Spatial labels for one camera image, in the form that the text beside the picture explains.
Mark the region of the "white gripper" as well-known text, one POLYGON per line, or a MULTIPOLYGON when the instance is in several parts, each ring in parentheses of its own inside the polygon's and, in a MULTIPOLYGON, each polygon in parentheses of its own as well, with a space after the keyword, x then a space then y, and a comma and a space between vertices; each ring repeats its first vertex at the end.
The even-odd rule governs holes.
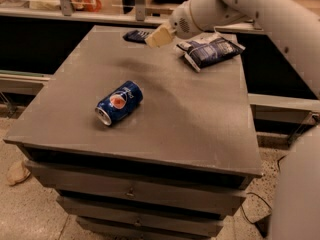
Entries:
POLYGON ((169 22, 161 24, 146 39, 146 44, 151 47, 161 47, 171 43, 175 37, 188 39, 194 36, 195 26, 190 14, 189 3, 179 5, 169 17, 169 22))

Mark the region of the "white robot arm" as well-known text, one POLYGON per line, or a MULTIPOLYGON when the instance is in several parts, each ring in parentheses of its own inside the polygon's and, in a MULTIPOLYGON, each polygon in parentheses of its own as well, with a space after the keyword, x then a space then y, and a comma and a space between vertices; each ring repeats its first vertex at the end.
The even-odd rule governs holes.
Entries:
MULTIPOLYGON (((211 27, 254 20, 316 95, 320 94, 320 19, 293 0, 188 0, 146 39, 151 47, 211 27)), ((320 239, 320 125, 300 136, 282 164, 268 240, 320 239)))

